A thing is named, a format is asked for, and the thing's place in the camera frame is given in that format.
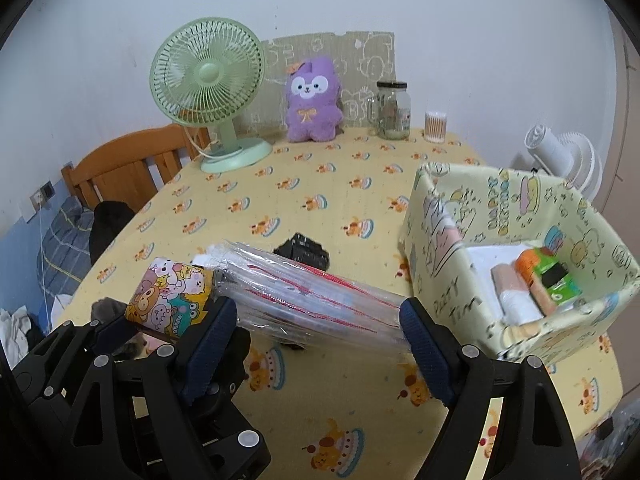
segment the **cartoon print tablecloth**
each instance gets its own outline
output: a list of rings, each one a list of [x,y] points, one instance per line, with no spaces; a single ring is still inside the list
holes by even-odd
[[[271,250],[297,231],[327,249],[330,272],[411,295],[398,240],[415,170],[426,160],[481,163],[451,134],[444,144],[425,142],[420,130],[389,142],[368,128],[347,128],[327,143],[281,140],[258,164],[231,173],[207,175],[194,162],[125,227],[62,318],[84,324],[98,298],[129,301],[157,256],[188,263],[222,239]],[[266,480],[413,479],[446,416],[412,362],[294,351],[252,334],[245,368],[250,377],[234,402],[267,439]],[[606,336],[550,372],[576,437],[622,395]],[[499,413],[496,399],[470,479],[482,477]]]

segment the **yellow bow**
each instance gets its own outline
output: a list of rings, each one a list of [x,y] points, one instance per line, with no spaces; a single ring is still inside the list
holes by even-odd
[[[302,123],[310,123],[311,117],[318,114],[318,110],[315,108],[306,108],[304,110],[298,110],[298,115],[302,117]]]

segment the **bundle of ziplock bags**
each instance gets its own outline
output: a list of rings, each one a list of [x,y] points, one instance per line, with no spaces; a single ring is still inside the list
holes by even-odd
[[[403,296],[238,242],[212,245],[193,264],[214,271],[215,294],[236,302],[238,325],[248,330],[303,347],[410,351],[399,323]]]

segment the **wall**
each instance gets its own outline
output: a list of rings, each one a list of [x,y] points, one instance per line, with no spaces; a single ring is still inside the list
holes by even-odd
[[[20,218],[0,238],[0,308],[13,312],[23,305],[37,314],[44,302],[42,284],[38,282],[40,265],[40,220],[42,233],[49,228],[53,217],[69,196],[64,181],[55,185],[56,194],[29,222]]]
[[[0,232],[17,201],[126,132],[166,123],[148,90],[156,48],[199,16],[263,39],[392,30],[414,126],[449,129],[494,165],[519,161],[537,121],[578,130],[606,155],[616,73],[601,0],[35,0],[0,52]]]

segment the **cartoon printed box with crocodile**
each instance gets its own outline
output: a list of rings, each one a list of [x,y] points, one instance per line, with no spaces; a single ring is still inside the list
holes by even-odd
[[[509,326],[489,308],[494,284],[480,278],[469,248],[521,243],[552,251],[583,295],[563,312]],[[578,190],[546,174],[423,164],[401,245],[414,294],[435,322],[507,360],[564,359],[603,334],[640,289],[638,263],[612,227]]]

